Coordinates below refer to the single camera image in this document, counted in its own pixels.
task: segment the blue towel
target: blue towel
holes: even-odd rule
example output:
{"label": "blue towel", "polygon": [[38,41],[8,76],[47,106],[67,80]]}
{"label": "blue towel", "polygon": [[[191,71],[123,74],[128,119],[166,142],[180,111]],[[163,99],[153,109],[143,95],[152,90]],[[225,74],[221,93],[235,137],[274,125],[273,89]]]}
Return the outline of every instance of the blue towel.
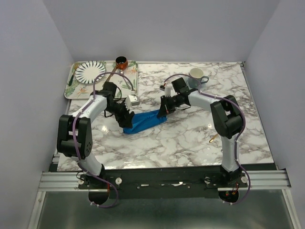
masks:
{"label": "blue towel", "polygon": [[157,118],[159,110],[135,114],[132,118],[132,128],[123,128],[128,135],[136,134],[166,121],[166,116]]}

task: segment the white wall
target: white wall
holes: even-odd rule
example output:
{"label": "white wall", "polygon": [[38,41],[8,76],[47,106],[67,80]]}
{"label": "white wall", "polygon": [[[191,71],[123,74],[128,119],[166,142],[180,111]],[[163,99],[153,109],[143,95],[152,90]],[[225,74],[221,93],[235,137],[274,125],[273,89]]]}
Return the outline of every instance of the white wall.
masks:
{"label": "white wall", "polygon": [[279,0],[43,0],[76,61],[245,61]]}
{"label": "white wall", "polygon": [[0,7],[0,228],[27,227],[72,57],[41,0]]}
{"label": "white wall", "polygon": [[305,1],[281,0],[246,62],[268,142],[305,227]]}

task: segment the floral tray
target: floral tray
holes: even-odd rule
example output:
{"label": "floral tray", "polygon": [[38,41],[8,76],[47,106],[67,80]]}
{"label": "floral tray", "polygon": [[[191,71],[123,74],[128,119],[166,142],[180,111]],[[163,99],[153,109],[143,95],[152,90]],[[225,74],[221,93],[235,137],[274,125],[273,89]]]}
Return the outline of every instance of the floral tray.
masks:
{"label": "floral tray", "polygon": [[[115,67],[115,61],[100,61],[102,64],[105,65],[107,72],[112,72],[113,68]],[[66,89],[64,92],[64,96],[67,99],[88,99],[90,93],[93,92],[93,85],[92,84],[82,84],[78,82],[75,77],[71,79],[74,74],[74,71],[78,68],[80,64],[84,62],[75,62],[70,70]],[[138,92],[138,63],[136,61],[128,61],[128,67],[124,70],[124,75],[128,77],[128,79],[132,82],[132,85],[135,89],[137,94]],[[104,82],[108,78],[109,74],[106,74],[102,80],[96,83],[95,88],[96,90],[101,90],[103,88]],[[126,98],[129,94],[131,94],[130,86],[126,85],[125,80],[119,75],[113,75],[110,79],[110,82],[115,83],[120,90],[117,90],[117,94],[115,98]]]}

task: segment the striped plate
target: striped plate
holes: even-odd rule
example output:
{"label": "striped plate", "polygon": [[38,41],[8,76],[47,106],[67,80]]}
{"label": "striped plate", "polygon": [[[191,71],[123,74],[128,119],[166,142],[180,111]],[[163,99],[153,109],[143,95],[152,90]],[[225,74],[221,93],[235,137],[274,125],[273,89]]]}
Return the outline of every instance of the striped plate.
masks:
{"label": "striped plate", "polygon": [[[94,79],[101,73],[106,72],[106,67],[99,61],[88,61],[82,63],[74,72],[75,79],[83,84],[92,84]],[[100,81],[104,75],[100,76],[97,80]]]}

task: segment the marble surface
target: marble surface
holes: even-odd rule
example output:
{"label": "marble surface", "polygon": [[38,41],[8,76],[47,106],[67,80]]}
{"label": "marble surface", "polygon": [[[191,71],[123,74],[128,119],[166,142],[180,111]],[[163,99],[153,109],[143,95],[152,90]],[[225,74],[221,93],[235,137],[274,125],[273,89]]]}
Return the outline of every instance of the marble surface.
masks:
{"label": "marble surface", "polygon": [[[210,81],[205,92],[236,97],[246,117],[246,129],[240,138],[240,161],[271,163],[271,152],[258,114],[246,85],[241,67],[235,62],[221,63],[149,63],[139,64],[141,104],[135,113],[157,110],[163,80],[175,73],[203,69]],[[78,110],[86,100],[72,100],[69,113]],[[212,115],[198,107],[176,111],[165,123],[134,135],[126,135],[114,117],[99,115],[92,123],[92,152],[107,169],[218,165],[222,160],[220,137],[216,134]],[[61,154],[58,171],[78,170],[76,163]]]}

